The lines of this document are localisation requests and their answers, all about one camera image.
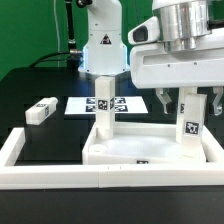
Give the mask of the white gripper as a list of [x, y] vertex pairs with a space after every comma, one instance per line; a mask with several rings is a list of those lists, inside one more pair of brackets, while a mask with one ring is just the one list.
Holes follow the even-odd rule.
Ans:
[[133, 84], [139, 89], [157, 88], [156, 96], [165, 114], [173, 112], [173, 101], [166, 88], [214, 87], [210, 104], [214, 116], [222, 114], [224, 93], [224, 28], [199, 37], [196, 48], [166, 52], [159, 41], [159, 21], [151, 17], [128, 33], [133, 48], [130, 71]]

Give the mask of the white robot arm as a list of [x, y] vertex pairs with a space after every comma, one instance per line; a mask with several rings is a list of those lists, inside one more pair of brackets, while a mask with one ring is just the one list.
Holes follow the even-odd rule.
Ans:
[[211, 87], [212, 114], [222, 113], [224, 94], [224, 21], [209, 19], [208, 0], [153, 0], [153, 16], [121, 40], [119, 0], [76, 0], [88, 11], [88, 42], [81, 72], [117, 75], [131, 71], [139, 89], [154, 88], [169, 111], [169, 88]]

